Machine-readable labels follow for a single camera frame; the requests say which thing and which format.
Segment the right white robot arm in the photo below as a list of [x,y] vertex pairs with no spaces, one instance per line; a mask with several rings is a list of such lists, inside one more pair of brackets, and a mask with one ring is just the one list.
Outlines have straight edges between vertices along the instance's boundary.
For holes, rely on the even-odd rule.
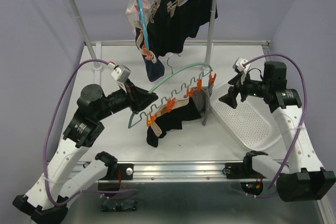
[[247,60],[239,58],[233,65],[237,75],[229,80],[226,95],[220,102],[237,108],[237,97],[262,98],[275,119],[287,153],[279,164],[266,152],[250,151],[245,154],[238,171],[239,178],[257,175],[271,180],[284,202],[321,200],[335,184],[335,173],[326,170],[317,157],[303,122],[304,106],[299,93],[287,88],[287,67],[279,61],[267,61],[260,81],[249,74]]

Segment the grey striped underwear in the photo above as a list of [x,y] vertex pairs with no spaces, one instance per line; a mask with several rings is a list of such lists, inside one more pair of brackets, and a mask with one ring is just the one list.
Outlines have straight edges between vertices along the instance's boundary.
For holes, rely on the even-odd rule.
[[209,113],[211,111],[211,96],[213,93],[213,86],[213,84],[208,84],[207,87],[202,87],[200,91],[196,89],[192,95],[192,99],[198,112],[203,115],[203,126],[206,125]]

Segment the black underwear beige waistband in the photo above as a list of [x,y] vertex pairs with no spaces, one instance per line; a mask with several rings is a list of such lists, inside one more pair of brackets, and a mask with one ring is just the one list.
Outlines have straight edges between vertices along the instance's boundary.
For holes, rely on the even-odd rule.
[[148,126],[146,142],[152,147],[158,147],[159,139],[166,136],[170,130],[181,130],[183,121],[193,121],[201,118],[192,98],[175,101],[171,111],[166,106],[157,111],[157,117]]

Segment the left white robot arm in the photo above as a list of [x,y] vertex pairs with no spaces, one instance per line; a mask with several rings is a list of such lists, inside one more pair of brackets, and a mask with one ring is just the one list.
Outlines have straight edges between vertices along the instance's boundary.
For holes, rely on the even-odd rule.
[[104,130],[103,119],[126,108],[138,113],[158,99],[155,93],[135,86],[130,80],[126,81],[125,88],[110,95],[105,95],[98,84],[82,89],[78,108],[53,158],[35,185],[13,200],[13,205],[29,215],[34,223],[61,223],[80,194],[97,180],[116,175],[118,160],[103,151],[84,170],[69,178],[78,161]]

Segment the green clip hanger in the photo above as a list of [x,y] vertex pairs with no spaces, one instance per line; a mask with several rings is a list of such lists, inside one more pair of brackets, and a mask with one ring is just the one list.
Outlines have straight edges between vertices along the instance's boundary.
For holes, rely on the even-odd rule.
[[129,117],[127,129],[147,121],[154,121],[159,107],[172,104],[173,99],[178,99],[191,91],[198,83],[207,84],[207,79],[215,75],[214,67],[205,61],[204,52],[184,52],[181,56],[170,53],[165,57],[166,72],[153,86],[148,89],[155,93],[158,99],[139,113],[132,113]]

